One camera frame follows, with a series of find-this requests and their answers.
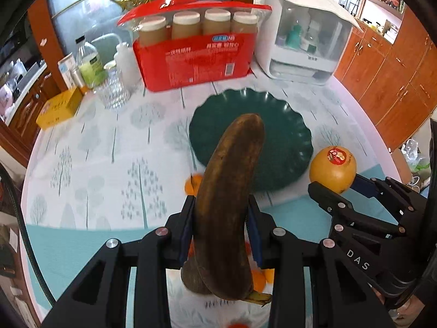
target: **black cable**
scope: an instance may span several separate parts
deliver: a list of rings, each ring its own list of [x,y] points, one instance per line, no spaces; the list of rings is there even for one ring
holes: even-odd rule
[[[9,193],[12,206],[14,207],[15,216],[18,222],[18,228],[20,230],[20,235],[21,238],[23,238],[23,243],[25,245],[30,264],[32,265],[33,271],[36,275],[36,279],[38,280],[38,283],[40,284],[45,296],[49,300],[49,303],[53,306],[56,303],[56,300],[53,297],[52,292],[50,291],[49,286],[47,285],[47,282],[45,282],[44,280],[44,277],[41,273],[41,269],[38,266],[35,254],[32,250],[32,245],[30,243],[29,235],[27,233],[26,223],[23,218],[23,212],[21,211],[21,206],[18,202],[17,193],[15,192],[15,185],[2,163],[0,163],[0,178],[5,185],[4,187],[7,189],[7,192]]]

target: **fruit sticker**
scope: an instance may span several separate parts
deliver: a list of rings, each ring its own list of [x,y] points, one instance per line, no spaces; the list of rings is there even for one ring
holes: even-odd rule
[[[328,151],[328,160],[334,165],[342,165],[346,162],[346,152],[338,148]]]

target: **silver screw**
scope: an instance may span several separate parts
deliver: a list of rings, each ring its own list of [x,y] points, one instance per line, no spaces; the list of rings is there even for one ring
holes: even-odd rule
[[[323,239],[322,243],[327,248],[334,248],[335,247],[335,242],[329,238]]]
[[[110,249],[115,248],[118,244],[119,241],[115,238],[111,238],[106,241],[106,246]]]
[[[157,236],[166,236],[168,234],[168,229],[166,227],[159,227],[155,230]]]
[[[281,227],[276,227],[275,229],[273,229],[273,234],[275,236],[284,236],[285,235],[285,229],[281,228]]]

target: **door handle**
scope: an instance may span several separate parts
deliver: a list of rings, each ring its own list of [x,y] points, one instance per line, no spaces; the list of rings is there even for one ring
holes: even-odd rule
[[[405,91],[405,93],[402,95],[402,97],[401,97],[401,99],[400,99],[400,101],[402,101],[402,99],[405,97],[405,95],[407,95],[408,94],[408,90],[407,91]]]
[[[430,95],[427,93],[427,91],[425,90],[425,88],[423,87],[422,84],[419,84],[420,88],[423,90],[423,92],[425,93],[425,95],[428,96],[428,98],[430,98]]]
[[[399,63],[401,63],[401,65],[405,68],[405,65],[404,65],[404,63],[402,63],[401,61],[400,61],[400,59],[399,58],[396,58],[396,60],[399,62]]]
[[[405,88],[405,86],[402,85],[402,87],[399,89],[399,92],[396,94],[396,97],[399,97],[399,95],[401,94],[401,92],[404,88]]]

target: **green plate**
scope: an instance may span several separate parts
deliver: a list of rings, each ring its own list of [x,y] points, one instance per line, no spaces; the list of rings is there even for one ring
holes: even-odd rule
[[[197,159],[206,166],[226,128],[246,113],[259,114],[266,132],[253,191],[279,190],[298,180],[311,161],[311,131],[286,101],[249,88],[209,96],[194,111],[190,141]]]

